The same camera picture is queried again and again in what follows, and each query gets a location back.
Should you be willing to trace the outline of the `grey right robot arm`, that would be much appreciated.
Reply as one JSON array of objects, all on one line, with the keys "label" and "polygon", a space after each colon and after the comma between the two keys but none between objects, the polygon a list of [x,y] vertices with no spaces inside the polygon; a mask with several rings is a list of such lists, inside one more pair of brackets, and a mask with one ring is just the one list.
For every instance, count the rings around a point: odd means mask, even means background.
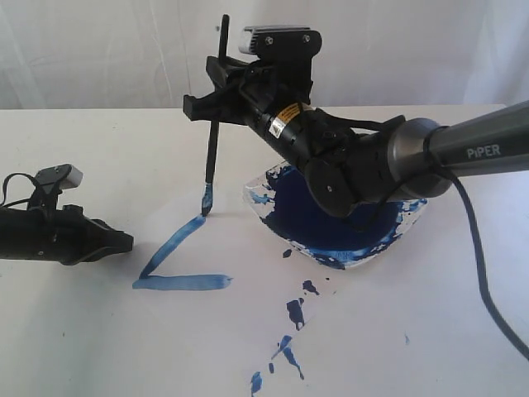
[{"label": "grey right robot arm", "polygon": [[206,69],[214,89],[201,98],[185,96],[185,115],[249,127],[336,218],[359,203],[434,198],[448,190],[449,175],[528,167],[527,103],[452,126],[424,117],[358,121],[311,106],[310,60],[247,64],[211,56]]}]

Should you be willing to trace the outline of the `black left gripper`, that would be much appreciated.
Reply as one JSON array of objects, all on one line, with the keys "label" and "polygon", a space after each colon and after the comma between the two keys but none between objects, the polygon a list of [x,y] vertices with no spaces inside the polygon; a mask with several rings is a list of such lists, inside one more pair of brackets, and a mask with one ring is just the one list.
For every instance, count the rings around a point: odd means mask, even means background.
[{"label": "black left gripper", "polygon": [[6,260],[54,261],[77,265],[132,251],[134,237],[83,209],[66,205],[50,218],[42,209],[1,210],[1,257]]}]

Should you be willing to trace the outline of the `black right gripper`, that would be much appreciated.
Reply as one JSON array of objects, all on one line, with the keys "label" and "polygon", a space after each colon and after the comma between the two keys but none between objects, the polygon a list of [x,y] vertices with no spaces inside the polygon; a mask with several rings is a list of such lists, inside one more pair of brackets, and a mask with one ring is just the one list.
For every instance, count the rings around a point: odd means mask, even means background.
[{"label": "black right gripper", "polygon": [[257,72],[253,64],[230,56],[208,56],[206,73],[215,91],[201,98],[183,96],[190,121],[246,123],[290,165],[314,159],[346,163],[350,130],[311,107],[310,74]]}]

